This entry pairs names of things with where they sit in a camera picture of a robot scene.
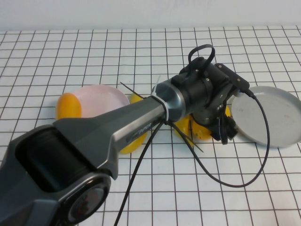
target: white grid surface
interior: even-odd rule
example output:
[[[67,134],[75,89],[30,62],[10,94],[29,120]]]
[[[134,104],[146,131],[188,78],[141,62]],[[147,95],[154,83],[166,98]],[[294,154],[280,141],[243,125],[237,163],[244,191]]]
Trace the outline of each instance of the white grid surface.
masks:
[[[301,95],[301,26],[0,32],[0,163],[9,141],[54,121],[64,92],[106,84],[148,95],[188,63],[196,46],[213,44],[215,60],[250,82]],[[209,50],[199,54],[208,57]],[[249,181],[265,147],[237,136],[228,145],[198,145],[204,165],[228,183]],[[121,155],[119,178],[105,204],[79,226],[111,226],[143,146]],[[142,161],[120,226],[299,226],[300,144],[271,149],[246,188],[214,182],[188,148],[163,126]]]

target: yellow plastic toy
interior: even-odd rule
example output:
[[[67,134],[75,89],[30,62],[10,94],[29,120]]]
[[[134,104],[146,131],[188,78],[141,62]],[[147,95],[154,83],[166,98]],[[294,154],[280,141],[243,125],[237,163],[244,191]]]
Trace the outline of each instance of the yellow plastic toy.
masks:
[[[56,103],[55,119],[80,118],[81,105],[77,97],[72,93],[64,93]]]
[[[230,109],[228,107],[226,107],[226,115],[230,116]],[[190,124],[191,124],[192,133],[196,138],[200,140],[209,140],[212,138],[210,135],[211,134],[210,130],[208,130],[203,126],[198,125],[190,115],[186,116],[185,118],[175,123],[175,125],[187,136],[190,135],[189,134]]]

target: black cable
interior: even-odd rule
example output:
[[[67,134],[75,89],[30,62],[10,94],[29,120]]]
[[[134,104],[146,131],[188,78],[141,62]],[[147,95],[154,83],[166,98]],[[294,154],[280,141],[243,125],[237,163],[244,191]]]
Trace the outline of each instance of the black cable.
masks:
[[[149,140],[147,141],[147,143],[146,143],[146,145],[145,145],[145,147],[144,147],[144,149],[143,149],[143,151],[142,151],[142,153],[141,153],[141,155],[140,155],[140,157],[139,157],[139,159],[138,159],[138,162],[137,162],[136,167],[135,167],[135,169],[134,169],[133,175],[132,175],[131,180],[130,180],[130,182],[129,182],[129,184],[128,184],[127,191],[126,191],[126,193],[125,193],[125,195],[124,195],[124,198],[123,198],[123,201],[122,201],[120,210],[119,210],[118,215],[117,215],[117,217],[116,217],[114,226],[117,226],[117,225],[118,225],[118,222],[119,222],[119,220],[120,220],[121,214],[122,214],[122,212],[123,212],[123,208],[124,208],[124,206],[125,206],[125,204],[126,204],[126,202],[127,202],[128,195],[129,195],[129,193],[130,193],[131,187],[132,187],[133,182],[134,182],[134,180],[135,180],[135,177],[136,177],[136,174],[137,174],[138,169],[139,169],[139,167],[140,167],[140,164],[141,164],[141,162],[142,162],[142,159],[143,159],[143,157],[144,157],[144,155],[145,155],[145,153],[146,153],[146,150],[147,150],[148,147],[150,146],[151,141],[153,140],[154,136],[156,135],[156,133],[158,132],[158,130],[161,128],[161,126],[162,126],[163,124],[164,124],[164,122],[162,121],[162,122],[155,128],[155,130],[154,130],[153,133],[151,134]]]
[[[215,49],[212,45],[206,44],[206,45],[202,45],[202,46],[198,46],[195,47],[192,51],[190,51],[190,53],[188,54],[188,63],[189,65],[191,65],[191,57],[193,54],[195,54],[196,52],[198,52],[199,50],[205,49],[205,48],[211,48],[211,53],[210,56],[208,57],[208,59],[205,61],[205,63],[203,64],[202,68],[199,70],[199,72],[202,74],[206,68],[211,64],[214,56],[215,56]]]
[[[268,159],[268,155],[269,155],[269,145],[270,145],[270,136],[269,136],[269,125],[268,125],[268,120],[267,120],[267,117],[265,115],[265,112],[264,112],[264,109],[261,105],[261,103],[259,102],[259,100],[257,99],[256,96],[252,96],[252,98],[256,101],[256,103],[258,104],[258,106],[260,107],[260,110],[262,112],[262,115],[263,115],[263,118],[264,118],[264,122],[265,122],[265,126],[266,126],[266,129],[267,129],[267,137],[268,137],[268,141],[267,141],[267,151],[265,153],[265,156],[264,156],[264,160],[263,160],[263,163],[258,171],[258,173],[255,175],[255,177],[250,180],[248,183],[245,183],[245,184],[242,184],[242,185],[231,185],[231,184],[228,184],[228,183],[225,183],[217,178],[215,178],[206,168],[205,166],[202,164],[202,162],[200,161],[200,159],[198,158],[197,154],[194,152],[193,148],[191,147],[191,145],[189,144],[188,140],[186,139],[186,137],[182,136],[183,140],[185,141],[186,145],[188,146],[188,148],[190,149],[191,153],[193,154],[193,157],[196,159],[196,161],[198,162],[198,164],[200,165],[200,167],[203,169],[203,171],[211,178],[213,179],[214,181],[222,184],[222,185],[225,185],[225,186],[228,186],[228,187],[234,187],[234,188],[240,188],[240,187],[246,187],[248,185],[250,185],[251,183],[253,183],[258,177],[259,175],[261,174],[266,162],[267,162],[267,159]],[[176,125],[172,122],[169,123],[170,126],[172,126],[175,130],[177,130],[178,132],[180,131],[179,128],[176,127]]]
[[[145,99],[144,97],[142,97],[141,95],[139,95],[138,93],[136,93],[135,91],[133,91],[129,86],[126,86],[124,83],[120,82],[125,88],[127,88],[128,90],[130,90],[132,93],[136,94],[138,97]]]

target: gray robotic arm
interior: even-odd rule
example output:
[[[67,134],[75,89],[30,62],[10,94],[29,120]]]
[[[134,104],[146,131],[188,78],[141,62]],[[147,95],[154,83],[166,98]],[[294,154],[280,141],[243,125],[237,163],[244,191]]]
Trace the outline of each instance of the gray robotic arm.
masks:
[[[61,119],[12,140],[0,167],[0,226],[72,226],[87,219],[118,177],[119,151],[159,123],[190,114],[226,144],[237,134],[226,102],[249,84],[210,64],[213,56],[214,49],[209,61],[190,59],[140,102],[94,118]]]

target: black grid line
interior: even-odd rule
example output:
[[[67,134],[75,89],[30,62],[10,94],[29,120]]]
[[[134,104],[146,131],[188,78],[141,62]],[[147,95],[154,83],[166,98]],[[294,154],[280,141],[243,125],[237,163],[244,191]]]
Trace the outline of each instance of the black grid line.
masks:
[[[213,45],[213,42],[212,42],[212,39],[211,39],[210,29],[209,29],[209,35],[210,35],[211,44]],[[220,180],[221,176],[220,176],[220,171],[219,171],[219,168],[218,168],[218,162],[217,162],[217,156],[216,156],[216,150],[215,150],[214,144],[213,144],[213,150],[214,150],[214,156],[215,156],[215,164],[216,164],[217,173],[218,173],[218,179]],[[225,198],[224,198],[224,191],[222,189],[222,185],[221,184],[220,184],[220,189],[221,189],[221,194],[222,194],[222,202],[223,202],[223,207],[224,207],[224,212],[225,212],[225,217],[226,217],[226,223],[227,223],[227,226],[229,226],[228,217],[227,217],[227,211],[226,211]]]
[[[235,66],[234,66],[234,63],[233,63],[233,58],[232,58],[232,56],[230,56],[230,57],[231,57],[231,61],[232,61],[232,64],[233,64],[234,72],[236,73]],[[233,140],[233,144],[234,144],[234,149],[235,149],[236,156],[237,156],[237,158],[238,158],[237,149],[236,149],[236,145],[235,145],[235,140]],[[240,171],[240,173],[241,173],[241,181],[242,181],[242,183],[244,184],[245,181],[244,181],[244,177],[243,177],[243,175],[242,175],[242,171],[241,171],[241,166],[240,166],[239,158],[238,158],[238,166],[239,166],[239,171]],[[247,196],[247,194],[246,194],[246,188],[245,188],[245,187],[244,187],[244,191],[245,191],[245,195],[246,195],[246,202],[247,202],[248,208],[249,208],[251,223],[252,223],[252,225],[254,226],[253,218],[252,218],[252,214],[251,214],[251,209],[250,209],[250,203],[249,203],[249,200],[248,200],[248,196]]]
[[[167,57],[167,42],[165,40],[166,45],[166,67],[167,67],[167,78],[169,79],[168,73],[168,57]],[[176,189],[176,181],[175,181],[175,170],[174,170],[174,145],[173,145],[173,134],[172,128],[170,128],[170,136],[171,136],[171,149],[172,149],[172,157],[173,157],[173,173],[174,173],[174,202],[175,202],[175,216],[176,223],[179,226],[179,217],[178,217],[178,203],[177,203],[177,189]]]

